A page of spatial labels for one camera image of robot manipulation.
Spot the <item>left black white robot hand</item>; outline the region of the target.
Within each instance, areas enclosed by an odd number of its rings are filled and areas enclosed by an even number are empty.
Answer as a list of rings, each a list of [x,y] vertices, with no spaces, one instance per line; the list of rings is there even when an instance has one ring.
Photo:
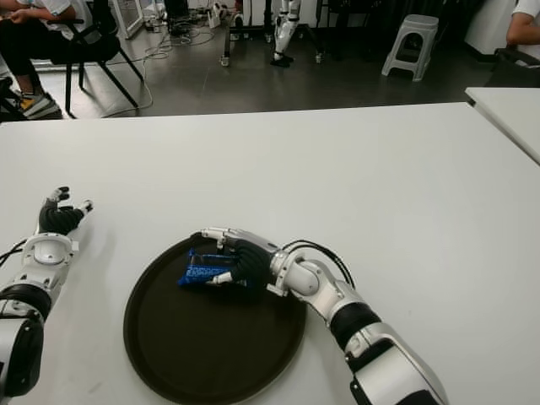
[[[79,206],[60,206],[70,198],[70,188],[56,188],[41,205],[36,226],[36,234],[56,233],[68,235],[77,229],[83,218],[94,209],[91,200],[83,201]]]

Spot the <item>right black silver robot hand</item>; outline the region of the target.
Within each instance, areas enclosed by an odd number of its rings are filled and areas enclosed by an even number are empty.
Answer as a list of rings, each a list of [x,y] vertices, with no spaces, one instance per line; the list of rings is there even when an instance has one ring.
[[[191,249],[179,285],[240,284],[265,289],[272,277],[271,261],[279,252],[272,242],[243,229],[210,227],[197,233],[216,241],[217,252],[201,254]]]

